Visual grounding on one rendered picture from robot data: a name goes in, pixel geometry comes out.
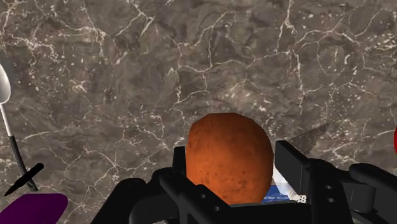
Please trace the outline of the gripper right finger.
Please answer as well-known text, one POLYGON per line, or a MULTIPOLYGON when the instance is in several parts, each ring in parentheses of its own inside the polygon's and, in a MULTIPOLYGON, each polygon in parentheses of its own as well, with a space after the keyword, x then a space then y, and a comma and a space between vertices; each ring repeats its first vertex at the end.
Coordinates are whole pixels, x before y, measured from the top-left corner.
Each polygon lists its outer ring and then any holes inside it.
POLYGON ((366 163, 347 171, 307 158, 287 141, 275 144, 275 168, 299 195, 311 224, 397 224, 397 176, 366 163))

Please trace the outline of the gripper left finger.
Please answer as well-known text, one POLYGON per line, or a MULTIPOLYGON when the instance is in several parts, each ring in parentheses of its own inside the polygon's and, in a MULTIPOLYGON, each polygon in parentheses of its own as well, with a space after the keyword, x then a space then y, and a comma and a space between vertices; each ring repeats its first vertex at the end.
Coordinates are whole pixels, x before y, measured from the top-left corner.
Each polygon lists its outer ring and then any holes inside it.
POLYGON ((186 177, 185 147, 174 148, 170 167, 156 170, 149 182, 120 181, 90 224, 227 224, 231 207, 204 185, 186 177))

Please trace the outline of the white and blue box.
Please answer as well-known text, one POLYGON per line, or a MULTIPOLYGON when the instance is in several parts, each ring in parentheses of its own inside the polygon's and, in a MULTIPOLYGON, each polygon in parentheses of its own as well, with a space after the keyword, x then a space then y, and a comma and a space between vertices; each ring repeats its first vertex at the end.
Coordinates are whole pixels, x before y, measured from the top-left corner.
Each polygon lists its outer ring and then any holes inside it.
POLYGON ((272 184, 262 200, 262 204, 268 202, 297 202, 306 203, 307 196, 297 194, 283 175, 273 165, 272 184))

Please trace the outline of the orange round fruit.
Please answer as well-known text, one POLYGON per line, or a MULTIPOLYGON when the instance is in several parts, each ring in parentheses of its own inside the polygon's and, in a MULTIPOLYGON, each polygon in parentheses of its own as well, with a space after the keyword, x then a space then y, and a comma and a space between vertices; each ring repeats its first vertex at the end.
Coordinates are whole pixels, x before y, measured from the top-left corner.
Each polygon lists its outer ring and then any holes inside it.
POLYGON ((274 153, 266 132, 237 113, 211 113, 192 124, 186 175, 227 204, 260 203, 273 173, 274 153))

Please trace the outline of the purple flat object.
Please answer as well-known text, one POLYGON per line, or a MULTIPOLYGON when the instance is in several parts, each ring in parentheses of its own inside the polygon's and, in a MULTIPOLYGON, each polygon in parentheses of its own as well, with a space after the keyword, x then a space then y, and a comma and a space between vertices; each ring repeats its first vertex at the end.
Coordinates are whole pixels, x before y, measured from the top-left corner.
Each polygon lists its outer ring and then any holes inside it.
POLYGON ((56 224, 68 205, 61 193, 30 193, 0 212, 0 224, 56 224))

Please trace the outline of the black pen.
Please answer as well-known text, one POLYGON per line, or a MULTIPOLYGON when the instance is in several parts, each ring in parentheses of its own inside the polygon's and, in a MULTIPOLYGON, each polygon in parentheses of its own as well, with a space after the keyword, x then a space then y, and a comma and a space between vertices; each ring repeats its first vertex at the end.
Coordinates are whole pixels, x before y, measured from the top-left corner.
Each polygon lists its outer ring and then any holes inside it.
POLYGON ((18 178, 16 182, 6 191, 4 196, 6 197, 12 194, 13 192, 17 191, 19 188, 23 187, 24 185, 27 185, 33 192, 38 191, 37 186, 33 182, 33 177, 36 174, 38 174, 43 168, 44 165, 42 163, 37 163, 34 167, 29 169, 23 176, 18 178))

